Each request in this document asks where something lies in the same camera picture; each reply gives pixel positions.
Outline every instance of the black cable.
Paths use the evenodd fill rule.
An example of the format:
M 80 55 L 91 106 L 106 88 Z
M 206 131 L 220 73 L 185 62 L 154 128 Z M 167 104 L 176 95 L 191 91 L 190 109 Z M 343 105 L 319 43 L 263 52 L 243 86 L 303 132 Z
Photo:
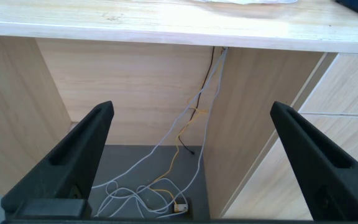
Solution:
M 192 150 L 190 150 L 189 148 L 187 148 L 187 146 L 185 146 L 185 144 L 183 143 L 183 141 L 181 141 L 180 136 L 179 136 L 179 141 L 180 143 L 183 145 L 183 147 L 185 147 L 190 153 L 192 153 L 194 155 L 194 152 Z
M 209 71 L 211 70 L 212 61 L 214 60 L 214 53 L 215 53 L 215 46 L 212 47 L 211 62 L 209 63 L 208 72 L 206 72 L 205 79 L 204 79 L 203 85 L 201 86 L 201 89 L 204 88 L 206 79 L 208 78 Z M 198 98 L 197 98 L 196 109 L 198 109 L 198 104 L 200 103 L 200 98 L 201 98 L 201 93 L 199 93 Z M 193 113 L 191 114 L 190 121 L 191 121 L 191 119 L 193 119 L 193 116 L 194 116 L 194 114 L 196 113 L 196 109 L 194 109 Z
M 215 53 L 215 46 L 212 47 L 211 62 L 209 63 L 209 68 L 208 68 L 208 71 L 206 72 L 205 79 L 204 79 L 203 85 L 201 86 L 201 89 L 204 88 L 206 79 L 208 78 L 209 71 L 211 70 L 212 61 L 214 60 L 214 53 Z M 200 98 L 201 98 L 201 93 L 199 93 L 198 98 L 197 98 L 196 109 L 198 109 L 198 105 L 200 103 Z M 193 113 L 191 114 L 191 117 L 190 117 L 189 121 L 191 121 L 193 119 L 194 114 L 196 113 L 196 109 L 193 110 Z M 192 153 L 194 155 L 194 152 L 192 150 L 190 150 L 189 148 L 187 148 L 187 146 L 181 141 L 180 136 L 179 136 L 179 141 L 183 145 L 183 147 L 185 147 L 185 149 L 187 149 L 190 153 Z

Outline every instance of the yellow cable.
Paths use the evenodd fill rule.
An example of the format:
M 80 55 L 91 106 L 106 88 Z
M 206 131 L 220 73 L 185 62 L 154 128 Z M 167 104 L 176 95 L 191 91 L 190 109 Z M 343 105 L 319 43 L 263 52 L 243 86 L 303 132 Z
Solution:
M 166 192 L 166 193 L 168 193 L 169 195 L 171 195 L 171 198 L 172 198 L 172 200 L 173 200 L 173 203 L 175 203 L 175 205 L 177 205 L 177 202 L 174 200 L 174 197 L 173 197 L 173 194 L 171 193 L 171 191 L 165 190 L 165 189 L 151 189 L 151 190 L 161 191 L 161 192 Z
M 160 177 L 158 177 L 157 179 L 155 179 L 155 180 L 153 181 L 153 183 L 156 182 L 156 181 L 158 181 L 159 179 L 165 177 L 167 174 L 169 174 L 169 172 L 171 172 L 171 169 L 172 169 L 172 166 L 173 166 L 173 162 L 175 161 L 175 159 L 176 159 L 176 157 L 177 157 L 177 155 L 178 155 L 178 153 L 179 153 L 179 146 L 178 146 L 179 136 L 180 136 L 181 134 L 183 134 L 183 132 L 186 130 L 186 128 L 189 126 L 189 124 L 191 124 L 192 122 L 194 122 L 194 121 L 198 118 L 199 115 L 208 113 L 208 110 L 199 110 L 198 108 L 195 108 L 194 106 L 190 106 L 190 107 L 191 107 L 192 109 L 196 110 L 196 111 L 197 111 L 197 114 L 196 114 L 191 120 L 189 120 L 189 122 L 186 123 L 185 127 L 182 128 L 182 130 L 180 131 L 180 133 L 179 133 L 179 134 L 177 135 L 177 137 L 175 138 L 175 146 L 177 147 L 177 151 L 176 151 L 175 155 L 174 155 L 173 158 L 172 158 L 172 161 L 171 161 L 171 165 L 170 165 L 170 167 L 169 167 L 169 170 L 166 171 L 166 173 L 162 174 L 162 175 L 161 175 Z M 177 204 L 177 202 L 176 202 L 175 199 L 174 199 L 173 194 L 172 194 L 169 190 L 165 190 L 165 189 L 151 189 L 151 190 L 166 192 L 166 193 L 170 194 L 171 197 L 172 197 L 173 202 L 175 203 L 175 205 Z
M 179 140 L 179 136 L 186 130 L 186 128 L 189 126 L 189 124 L 191 124 L 193 121 L 195 121 L 195 119 L 200 115 L 201 113 L 197 113 L 196 116 L 193 117 L 193 119 L 191 119 L 189 122 L 187 122 L 187 124 L 185 125 L 185 127 L 180 131 L 180 133 L 178 134 L 178 136 L 175 138 L 175 146 L 177 147 L 177 152 L 175 153 L 175 155 L 172 158 L 171 161 L 171 166 L 169 167 L 169 170 L 166 171 L 166 173 L 162 174 L 159 178 L 155 179 L 153 181 L 156 182 L 159 179 L 161 179 L 162 177 L 165 177 L 169 172 L 171 172 L 172 169 L 172 165 L 173 165 L 173 161 L 175 161 L 175 158 L 177 157 L 178 153 L 179 153 L 179 146 L 178 146 L 178 140 Z

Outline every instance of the wooden desk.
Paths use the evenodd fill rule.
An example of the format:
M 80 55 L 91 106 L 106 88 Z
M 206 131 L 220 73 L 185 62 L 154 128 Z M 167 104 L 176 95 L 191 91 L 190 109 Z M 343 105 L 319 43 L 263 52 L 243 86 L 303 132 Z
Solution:
M 330 0 L 0 0 L 0 193 L 102 101 L 116 110 L 107 144 L 157 144 L 200 88 L 210 46 L 230 47 L 204 152 L 211 216 L 309 218 L 269 111 L 302 107 L 358 154 L 358 14 Z M 183 140 L 200 145 L 205 124 Z

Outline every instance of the desk leg panel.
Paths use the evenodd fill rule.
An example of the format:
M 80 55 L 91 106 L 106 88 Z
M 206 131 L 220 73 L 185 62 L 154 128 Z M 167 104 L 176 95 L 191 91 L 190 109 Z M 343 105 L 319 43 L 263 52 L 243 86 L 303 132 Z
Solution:
M 230 48 L 221 92 L 208 127 L 204 166 L 212 218 L 220 218 L 245 184 L 262 149 L 275 142 L 270 108 L 274 101 L 294 105 L 327 54 Z
M 0 194 L 26 175 L 70 125 L 35 39 L 0 37 Z

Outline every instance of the desk top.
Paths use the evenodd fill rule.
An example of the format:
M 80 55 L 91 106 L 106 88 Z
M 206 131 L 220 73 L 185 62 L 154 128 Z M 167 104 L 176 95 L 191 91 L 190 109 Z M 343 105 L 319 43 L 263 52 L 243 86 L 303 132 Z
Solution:
M 332 0 L 0 0 L 0 35 L 358 53 L 358 14 Z

